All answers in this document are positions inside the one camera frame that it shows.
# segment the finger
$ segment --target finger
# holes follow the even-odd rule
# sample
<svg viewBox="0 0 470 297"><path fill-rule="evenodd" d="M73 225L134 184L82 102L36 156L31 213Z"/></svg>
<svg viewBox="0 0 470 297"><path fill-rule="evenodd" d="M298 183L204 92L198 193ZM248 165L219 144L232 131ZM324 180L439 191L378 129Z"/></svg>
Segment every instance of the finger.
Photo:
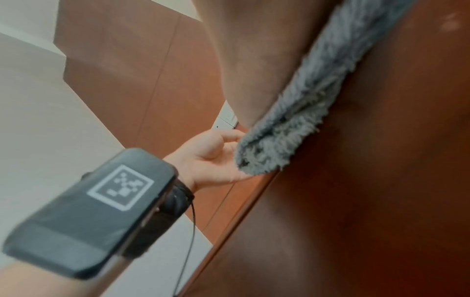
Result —
<svg viewBox="0 0 470 297"><path fill-rule="evenodd" d="M219 133L220 136L222 136L224 142L236 142L239 141L243 136L245 136L245 133L236 129L215 129L214 131L216 131L217 133Z"/></svg>

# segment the hand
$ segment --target hand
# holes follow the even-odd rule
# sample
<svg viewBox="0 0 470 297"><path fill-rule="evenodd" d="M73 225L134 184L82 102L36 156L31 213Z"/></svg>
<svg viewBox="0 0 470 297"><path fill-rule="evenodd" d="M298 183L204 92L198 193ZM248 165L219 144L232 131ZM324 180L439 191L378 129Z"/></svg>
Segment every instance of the hand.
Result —
<svg viewBox="0 0 470 297"><path fill-rule="evenodd" d="M213 129L185 142L164 158L178 169L179 179L194 193L214 185L236 183L249 179L237 168L234 151L245 134L239 130Z"/></svg>

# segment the cable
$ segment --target cable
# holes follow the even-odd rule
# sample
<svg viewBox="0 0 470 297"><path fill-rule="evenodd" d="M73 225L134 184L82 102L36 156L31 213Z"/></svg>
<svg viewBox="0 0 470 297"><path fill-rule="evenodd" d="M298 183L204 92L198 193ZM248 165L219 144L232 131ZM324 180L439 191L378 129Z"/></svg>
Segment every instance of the cable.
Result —
<svg viewBox="0 0 470 297"><path fill-rule="evenodd" d="M188 254L186 255L186 260L183 264L183 268L181 268L180 276L178 277L178 281L176 282L175 290L173 291L173 297L177 297L176 293L178 292L178 287L180 286L181 279L183 278L183 273L185 272L186 264L188 263L189 255L191 254L191 250L192 250L192 245L194 244L194 238L196 236L196 211L194 210L194 205L192 203L191 203L191 208L192 208L192 222L193 222L191 243L189 245Z"/></svg>

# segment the white floor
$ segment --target white floor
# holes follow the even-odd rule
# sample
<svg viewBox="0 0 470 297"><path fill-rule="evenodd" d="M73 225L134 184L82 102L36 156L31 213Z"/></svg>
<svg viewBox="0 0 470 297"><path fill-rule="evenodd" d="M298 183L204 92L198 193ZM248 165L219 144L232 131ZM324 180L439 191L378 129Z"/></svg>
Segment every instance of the white floor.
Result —
<svg viewBox="0 0 470 297"><path fill-rule="evenodd" d="M0 241L81 175L122 150L62 81L65 58L0 34ZM191 239L183 216L105 293L171 296ZM197 231L186 281L209 249ZM13 260L0 255L0 268Z"/></svg>

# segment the microfiber cloth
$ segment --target microfiber cloth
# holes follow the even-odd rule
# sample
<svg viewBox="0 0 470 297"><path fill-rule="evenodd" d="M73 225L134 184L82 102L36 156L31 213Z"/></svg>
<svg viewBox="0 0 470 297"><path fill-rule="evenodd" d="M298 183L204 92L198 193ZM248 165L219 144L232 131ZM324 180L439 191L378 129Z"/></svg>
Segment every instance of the microfiber cloth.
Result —
<svg viewBox="0 0 470 297"><path fill-rule="evenodd" d="M345 0L336 7L277 101L238 142L239 169L256 175L288 165L304 139L318 131L346 75L413 2Z"/></svg>

